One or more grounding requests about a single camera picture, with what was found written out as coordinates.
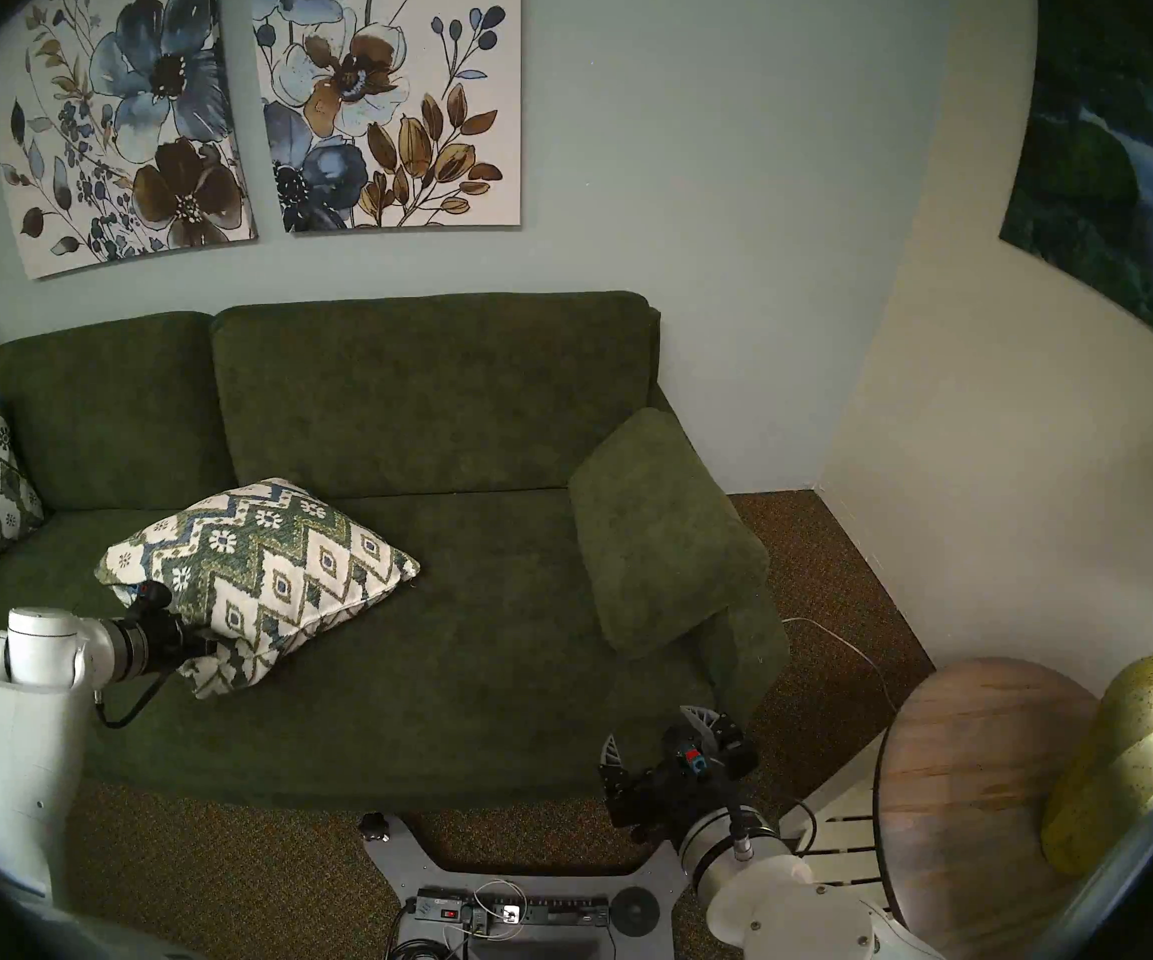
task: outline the canvas painting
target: canvas painting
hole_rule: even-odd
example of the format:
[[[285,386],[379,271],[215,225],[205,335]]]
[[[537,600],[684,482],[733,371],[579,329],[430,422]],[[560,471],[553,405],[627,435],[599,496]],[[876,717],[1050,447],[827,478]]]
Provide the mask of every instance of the canvas painting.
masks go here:
[[[284,228],[517,226],[520,0],[251,0]]]
[[[1153,0],[1039,0],[1002,239],[1153,328]]]
[[[30,278],[255,237],[216,0],[30,0],[0,30],[0,171]]]

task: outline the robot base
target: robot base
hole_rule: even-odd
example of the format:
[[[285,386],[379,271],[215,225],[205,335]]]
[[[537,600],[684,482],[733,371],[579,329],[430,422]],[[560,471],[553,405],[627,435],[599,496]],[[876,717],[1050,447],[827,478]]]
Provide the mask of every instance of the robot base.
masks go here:
[[[550,960],[672,960],[675,957],[675,929],[670,921],[675,901],[688,886],[679,865],[679,856],[669,842],[663,842],[656,853],[633,874],[608,874],[595,877],[520,876],[520,874],[465,874],[444,870],[421,848],[412,830],[397,816],[369,816],[364,825],[364,844],[368,856],[390,882],[399,901],[415,898],[421,889],[460,891],[470,894],[476,889],[499,879],[517,884],[533,899],[587,900],[606,899],[609,902],[626,889],[643,889],[656,899],[660,919],[642,936],[627,936],[618,930],[613,921],[604,925],[507,925],[493,922],[491,936],[514,932],[508,939],[472,937],[469,955],[478,960],[505,960],[506,958],[544,958]],[[493,883],[482,892],[490,894],[510,892]],[[408,939],[432,939],[451,947],[460,957],[465,933],[457,922],[428,921],[414,914],[404,914],[397,944]]]

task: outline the wooden table top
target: wooden table top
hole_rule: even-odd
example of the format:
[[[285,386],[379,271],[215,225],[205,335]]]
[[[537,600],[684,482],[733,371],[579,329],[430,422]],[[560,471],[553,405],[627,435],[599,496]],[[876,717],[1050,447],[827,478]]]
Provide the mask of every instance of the wooden table top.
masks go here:
[[[874,832],[895,912],[947,960],[1020,958],[1072,898],[1039,827],[1095,711],[1064,674],[1005,658],[937,671],[902,705]]]

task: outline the brown flower painting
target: brown flower painting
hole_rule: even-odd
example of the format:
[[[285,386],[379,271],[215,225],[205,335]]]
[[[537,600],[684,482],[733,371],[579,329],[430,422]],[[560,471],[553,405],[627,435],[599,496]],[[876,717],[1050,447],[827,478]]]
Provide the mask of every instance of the brown flower painting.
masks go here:
[[[0,169],[30,278],[255,237],[216,0],[30,0],[0,30]]]
[[[518,226],[520,0],[251,0],[284,228]]]

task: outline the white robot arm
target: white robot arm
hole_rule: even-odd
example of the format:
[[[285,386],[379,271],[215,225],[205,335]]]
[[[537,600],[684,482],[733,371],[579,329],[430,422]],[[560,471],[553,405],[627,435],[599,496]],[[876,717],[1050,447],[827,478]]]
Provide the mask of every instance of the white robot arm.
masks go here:
[[[814,882],[736,781],[754,770],[753,744],[726,716],[680,708],[687,725],[663,738],[663,761],[638,777],[613,738],[600,758],[613,825],[634,837],[665,837],[698,892],[709,932],[746,960],[944,960],[846,887]]]
[[[167,612],[158,582],[137,589],[121,620],[17,608],[0,630],[0,877],[39,900],[65,905],[63,833],[83,772],[92,701],[138,674],[171,673],[208,644]],[[144,697],[157,690],[151,686]]]

